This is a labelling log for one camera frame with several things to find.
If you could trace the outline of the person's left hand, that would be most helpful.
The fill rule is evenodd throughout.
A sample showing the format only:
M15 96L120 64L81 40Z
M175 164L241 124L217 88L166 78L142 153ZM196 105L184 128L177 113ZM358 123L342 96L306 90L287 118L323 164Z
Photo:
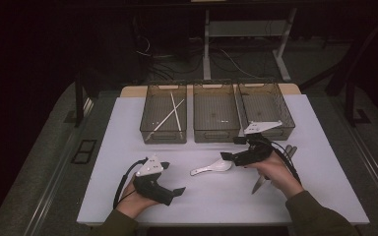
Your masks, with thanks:
M145 198L138 194L133 185L135 177L132 177L128 185L124 188L121 196L121 201L116 207L116 210L135 219L140 213L148 207L158 204L158 202Z

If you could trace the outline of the white ceramic spoon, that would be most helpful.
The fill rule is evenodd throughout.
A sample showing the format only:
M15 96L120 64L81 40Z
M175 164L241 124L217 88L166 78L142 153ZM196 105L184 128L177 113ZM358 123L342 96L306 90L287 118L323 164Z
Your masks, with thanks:
M191 170L190 175L195 176L195 175L205 173L205 172L209 172L209 171L224 172L224 171L229 170L231 168L231 166L232 166L231 161L219 159L219 160L215 161L214 163L212 163L208 166L204 166L204 167L200 167L200 168Z

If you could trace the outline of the person's right hand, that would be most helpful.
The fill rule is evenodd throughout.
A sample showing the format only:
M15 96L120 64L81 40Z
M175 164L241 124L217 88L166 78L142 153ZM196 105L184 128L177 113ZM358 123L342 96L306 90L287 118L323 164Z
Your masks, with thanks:
M248 167L256 168L260 174L267 176L288 199L304 191L304 188L274 151L267 159L248 164Z

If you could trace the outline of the white metal table frame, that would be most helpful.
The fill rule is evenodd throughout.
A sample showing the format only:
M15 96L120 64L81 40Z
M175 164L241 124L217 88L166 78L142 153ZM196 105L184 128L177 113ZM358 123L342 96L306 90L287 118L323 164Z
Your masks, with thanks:
M203 52L203 76L205 80L212 78L210 63L210 38L216 37L266 37L279 36L279 47L272 51L273 57L284 82L290 82L291 77L285 65L284 50L293 26L297 9L289 10L285 20L240 20L240 21L212 21L210 11L205 13L204 23L204 52Z

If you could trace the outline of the white chopstick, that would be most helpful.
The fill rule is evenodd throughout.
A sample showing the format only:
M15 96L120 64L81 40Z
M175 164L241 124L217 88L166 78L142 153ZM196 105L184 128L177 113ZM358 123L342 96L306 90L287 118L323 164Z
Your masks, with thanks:
M146 101L140 131L146 144L184 143L186 100L174 98L182 131L178 131L171 98Z
M174 111L174 115L175 115L178 131L181 132L182 129L181 129L181 125L180 125L180 119L179 119L179 116L178 116L177 106L176 106L174 95L173 95L172 92L170 92L170 97L171 97L171 101L172 101L172 105L173 105L173 111Z

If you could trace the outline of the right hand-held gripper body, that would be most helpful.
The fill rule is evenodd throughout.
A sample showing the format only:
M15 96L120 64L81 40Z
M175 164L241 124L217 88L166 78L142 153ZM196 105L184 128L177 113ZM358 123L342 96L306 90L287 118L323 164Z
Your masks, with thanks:
M251 122L244 129L244 138L249 144L249 148L240 155L240 164L247 165L268 158L273 151L273 147L270 140L263 136L263 132L277 128L282 124L282 121Z

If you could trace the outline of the metal knife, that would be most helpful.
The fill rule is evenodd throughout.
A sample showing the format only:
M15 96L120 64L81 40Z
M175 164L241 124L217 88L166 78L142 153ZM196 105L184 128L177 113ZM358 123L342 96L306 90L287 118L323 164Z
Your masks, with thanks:
M286 148L284 149L283 155L287 158L290 158L290 154L292 153L292 151L293 151L293 146L287 145ZM258 180L256 181L252 189L251 194L255 194L265 182L266 182L266 177L260 174Z

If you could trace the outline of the black metal stand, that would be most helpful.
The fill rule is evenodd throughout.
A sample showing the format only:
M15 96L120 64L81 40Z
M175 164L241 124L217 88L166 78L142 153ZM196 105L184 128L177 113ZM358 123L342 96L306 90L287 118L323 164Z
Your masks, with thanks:
M342 90L346 92L345 117L348 122L352 126L366 123L366 116L354 116L358 112L354 108L354 98L355 91L361 88L378 107L378 14L353 20L335 17L329 24L327 35L334 32L350 37L351 46L346 55L331 68L302 83L299 88L305 90L330 78L325 92L329 96L337 96Z

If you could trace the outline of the smoky transparent plastic bin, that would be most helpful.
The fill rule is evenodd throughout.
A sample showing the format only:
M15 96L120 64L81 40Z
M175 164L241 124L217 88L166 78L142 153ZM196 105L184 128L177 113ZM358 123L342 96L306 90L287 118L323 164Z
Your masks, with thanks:
M240 131L233 84L194 85L193 122L196 143L231 143Z
M187 87L149 85L140 132L147 145L187 142Z
M286 141L295 123L277 84L240 82L235 93L244 135L261 134Z

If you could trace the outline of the light wooden board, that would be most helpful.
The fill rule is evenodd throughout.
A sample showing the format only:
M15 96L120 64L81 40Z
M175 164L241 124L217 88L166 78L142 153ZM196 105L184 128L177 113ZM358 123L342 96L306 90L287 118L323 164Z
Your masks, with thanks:
M283 95L286 94L301 94L301 90L296 84L279 84L280 90ZM145 97L147 94L147 86L129 86L125 87L120 97Z

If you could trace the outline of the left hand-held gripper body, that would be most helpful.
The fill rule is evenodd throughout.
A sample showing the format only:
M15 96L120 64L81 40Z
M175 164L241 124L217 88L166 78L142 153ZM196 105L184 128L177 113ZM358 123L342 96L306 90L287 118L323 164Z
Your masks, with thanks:
M173 192L158 183L163 170L158 157L154 154L137 171L133 185L141 196L169 206L174 198Z

